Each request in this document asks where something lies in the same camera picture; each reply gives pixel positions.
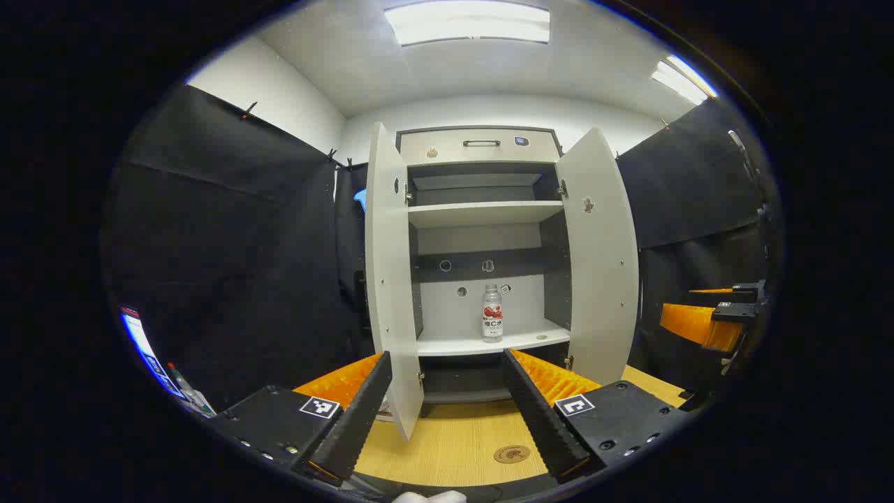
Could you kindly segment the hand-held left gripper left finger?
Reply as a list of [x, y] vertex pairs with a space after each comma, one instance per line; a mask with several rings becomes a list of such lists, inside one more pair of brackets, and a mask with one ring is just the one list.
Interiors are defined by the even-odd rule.
[[264, 386], [211, 418], [210, 430], [274, 470], [340, 487], [392, 377], [392, 356], [380, 351], [299, 388]]

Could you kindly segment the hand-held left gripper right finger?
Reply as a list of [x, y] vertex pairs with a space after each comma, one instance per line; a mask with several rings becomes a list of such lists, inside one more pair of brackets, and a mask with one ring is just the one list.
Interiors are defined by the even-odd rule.
[[599, 385], [515, 349], [501, 361], [502, 379], [559, 483], [629, 464], [691, 420], [690, 411], [629, 380]]

